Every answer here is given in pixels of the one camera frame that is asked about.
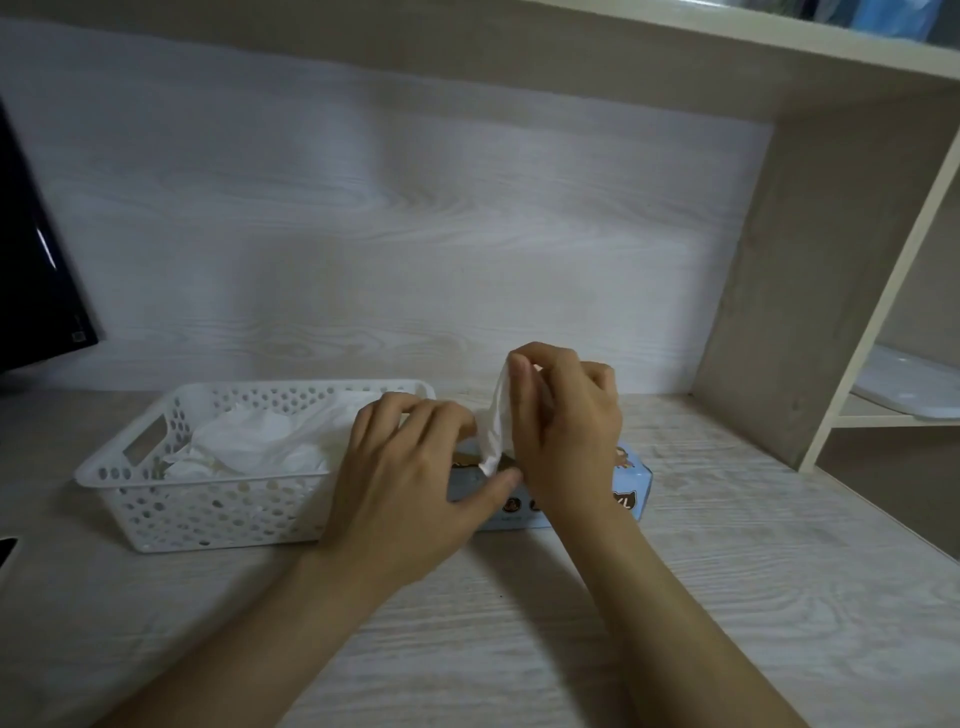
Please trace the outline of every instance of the fingernail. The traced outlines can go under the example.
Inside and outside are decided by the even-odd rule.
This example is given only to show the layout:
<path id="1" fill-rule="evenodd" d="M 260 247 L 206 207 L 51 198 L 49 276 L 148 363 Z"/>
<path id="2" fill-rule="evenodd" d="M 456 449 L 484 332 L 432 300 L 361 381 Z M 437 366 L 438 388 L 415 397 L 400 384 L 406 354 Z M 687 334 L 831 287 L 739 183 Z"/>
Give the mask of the fingernail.
<path id="1" fill-rule="evenodd" d="M 522 354 L 511 353 L 507 356 L 507 368 L 513 378 L 519 379 L 524 376 L 527 373 L 528 365 L 529 362 Z"/>

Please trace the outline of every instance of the blue tissue box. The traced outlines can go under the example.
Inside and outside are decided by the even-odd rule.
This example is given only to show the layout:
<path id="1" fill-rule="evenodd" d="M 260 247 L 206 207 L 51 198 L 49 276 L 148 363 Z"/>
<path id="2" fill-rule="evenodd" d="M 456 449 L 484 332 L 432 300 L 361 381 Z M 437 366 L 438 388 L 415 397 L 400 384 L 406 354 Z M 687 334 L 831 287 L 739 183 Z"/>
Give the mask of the blue tissue box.
<path id="1" fill-rule="evenodd" d="M 457 447 L 453 457 L 453 469 L 447 487 L 447 499 L 460 500 L 479 488 L 487 479 L 477 467 L 479 462 L 476 443 L 467 440 Z M 617 447 L 616 467 L 613 469 L 611 497 L 616 498 L 634 518 L 640 518 L 650 496 L 653 475 L 640 462 L 629 446 L 620 443 Z M 503 508 L 494 513 L 480 526 L 481 531 L 500 531 L 508 528 L 543 528 L 550 525 L 537 502 L 530 497 L 525 484 L 520 483 L 507 498 Z"/>

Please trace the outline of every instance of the crumpled tissue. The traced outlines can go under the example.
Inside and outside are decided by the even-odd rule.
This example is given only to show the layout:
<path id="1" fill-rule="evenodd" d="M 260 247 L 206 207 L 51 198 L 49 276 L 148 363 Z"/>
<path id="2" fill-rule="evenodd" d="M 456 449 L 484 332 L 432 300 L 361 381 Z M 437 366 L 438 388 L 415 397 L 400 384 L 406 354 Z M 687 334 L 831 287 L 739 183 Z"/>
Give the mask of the crumpled tissue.
<path id="1" fill-rule="evenodd" d="M 237 403 L 163 459 L 164 478 L 327 474 L 340 467 L 357 412 L 379 392 L 337 392 L 290 415 Z"/>

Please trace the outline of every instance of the white tissue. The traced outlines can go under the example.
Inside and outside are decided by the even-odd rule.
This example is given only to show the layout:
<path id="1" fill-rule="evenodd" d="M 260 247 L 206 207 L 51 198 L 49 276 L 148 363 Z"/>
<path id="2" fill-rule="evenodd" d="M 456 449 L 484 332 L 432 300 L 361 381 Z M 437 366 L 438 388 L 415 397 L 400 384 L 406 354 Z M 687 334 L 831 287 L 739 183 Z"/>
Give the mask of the white tissue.
<path id="1" fill-rule="evenodd" d="M 333 473 L 357 412 L 379 398 L 378 392 L 338 392 L 292 415 L 238 403 L 164 457 L 171 464 L 164 477 Z"/>
<path id="2" fill-rule="evenodd" d="M 514 457 L 513 419 L 510 413 L 510 372 L 507 365 L 500 370 L 500 379 L 493 390 L 490 408 L 476 413 L 477 447 L 480 448 L 480 470 L 486 477 L 496 473 L 500 457 Z"/>

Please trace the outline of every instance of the desk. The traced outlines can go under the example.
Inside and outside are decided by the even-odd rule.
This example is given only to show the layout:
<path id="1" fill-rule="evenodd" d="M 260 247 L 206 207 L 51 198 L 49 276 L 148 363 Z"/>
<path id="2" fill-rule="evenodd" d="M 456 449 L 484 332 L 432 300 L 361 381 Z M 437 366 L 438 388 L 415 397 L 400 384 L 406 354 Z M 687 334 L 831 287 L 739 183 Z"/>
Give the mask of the desk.
<path id="1" fill-rule="evenodd" d="M 151 398 L 0 400 L 0 530 L 25 540 L 0 594 L 0 682 L 31 686 L 41 725 L 86 725 L 304 547 L 130 550 L 70 474 Z M 624 439 L 654 473 L 641 527 L 813 726 L 960 724 L 960 566 L 690 398 L 622 405 Z M 385 604 L 282 723 L 630 724 L 603 626 L 549 529 L 476 536 Z"/>

